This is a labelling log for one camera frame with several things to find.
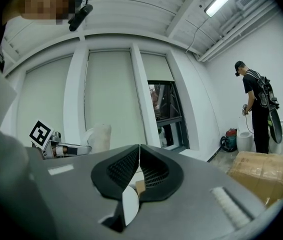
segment white ceiling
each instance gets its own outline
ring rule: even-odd
[[[212,0],[89,0],[93,11],[76,32],[69,25],[42,25],[17,17],[8,22],[2,44],[10,71],[30,55],[58,42],[89,35],[119,33],[151,37],[187,48],[208,18]],[[224,36],[221,27],[240,9],[229,0],[197,31],[191,52],[203,55]]]

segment black pants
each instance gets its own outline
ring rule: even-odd
[[[269,152],[268,115],[267,108],[254,107],[252,110],[252,127],[257,153],[268,154]]]

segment white pillar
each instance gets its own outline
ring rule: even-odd
[[[158,135],[153,102],[141,52],[136,43],[133,43],[131,46],[131,61],[147,144],[160,148],[161,142]]]
[[[63,102],[63,127],[66,143],[81,144],[86,132],[84,88],[89,48],[80,42],[73,54],[66,79]]]

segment red object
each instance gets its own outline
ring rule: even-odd
[[[236,129],[229,129],[226,131],[226,137],[231,137],[231,136],[236,136],[237,135],[237,130]]]

